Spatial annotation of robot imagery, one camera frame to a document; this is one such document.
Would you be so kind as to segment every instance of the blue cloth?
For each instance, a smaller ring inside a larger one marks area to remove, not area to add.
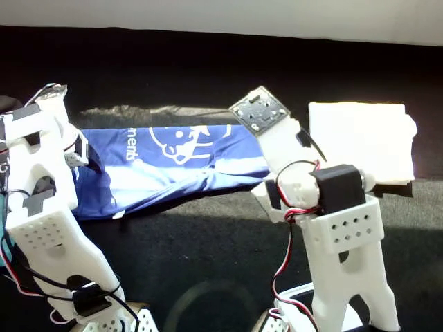
[[[240,125],[86,129],[104,174],[75,175],[79,220],[134,212],[196,192],[254,185],[268,174],[256,139]]]

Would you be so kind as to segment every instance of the white cloth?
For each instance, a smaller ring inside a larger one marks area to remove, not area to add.
[[[414,179],[411,147],[417,126],[403,104],[337,102],[309,104],[310,134],[327,165],[356,165],[378,184]]]

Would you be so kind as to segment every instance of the black carpet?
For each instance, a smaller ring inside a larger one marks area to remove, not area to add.
[[[414,198],[386,195],[383,251],[405,331],[443,318],[443,49],[120,29],[0,27],[0,94],[27,100],[68,84],[80,128],[235,123],[226,107],[259,85],[308,127],[311,101],[402,102],[416,121]],[[269,281],[287,242],[248,192],[192,197],[82,229],[122,277],[127,299],[151,305],[161,331],[186,291],[207,293],[177,331],[247,331],[271,305]],[[281,289],[309,281],[300,233]],[[67,331],[49,305],[0,278],[3,329]]]

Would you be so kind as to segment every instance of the white wall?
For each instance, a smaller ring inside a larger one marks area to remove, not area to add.
[[[443,45],[443,0],[0,0],[0,24]]]

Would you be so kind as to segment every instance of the red wire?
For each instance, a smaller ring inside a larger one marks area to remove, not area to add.
[[[316,160],[316,161],[315,161],[315,166],[314,166],[314,171],[318,171],[319,169],[320,169],[320,161],[319,161],[319,160]],[[275,184],[277,185],[277,191],[278,191],[278,194],[280,195],[280,198],[282,199],[283,203],[284,203],[288,208],[294,208],[294,206],[291,205],[290,202],[288,201],[288,198],[287,198],[286,195],[284,194],[283,189],[280,187],[280,185],[279,185],[277,182],[275,182]],[[304,213],[309,213],[308,210],[309,210],[309,209],[307,209],[307,210],[300,209],[300,211],[301,211],[301,212],[304,212]]]
[[[302,304],[299,301],[282,298],[278,294],[277,289],[275,288],[275,283],[277,281],[277,277],[279,275],[281,275],[286,270],[287,266],[289,265],[289,262],[290,262],[291,256],[292,256],[292,249],[293,249],[293,222],[289,222],[289,240],[288,240],[288,246],[287,246],[287,250],[286,250],[286,255],[284,256],[282,265],[278,268],[277,272],[275,272],[275,275],[272,278],[271,290],[272,290],[273,296],[276,299],[278,299],[280,302],[284,302],[284,303],[288,303],[288,304],[293,304],[294,306],[296,306],[298,308],[298,310],[302,311],[309,318],[311,323],[314,325],[315,330],[318,331],[318,327],[317,327],[317,325],[315,323],[314,317],[311,314],[311,312],[309,311],[309,309],[304,304]]]
[[[11,277],[14,279],[14,283],[17,286],[18,291],[23,294],[23,295],[29,295],[29,296],[41,296],[40,294],[37,293],[33,293],[33,292],[28,292],[26,290],[21,289],[21,284],[20,284],[20,279],[17,276],[16,272],[14,271],[14,269],[12,268],[9,259],[7,258],[4,250],[3,250],[3,243],[0,243],[1,249],[0,249],[0,256],[3,259],[3,261],[5,262],[6,265],[6,269],[8,270],[8,272],[11,274]]]

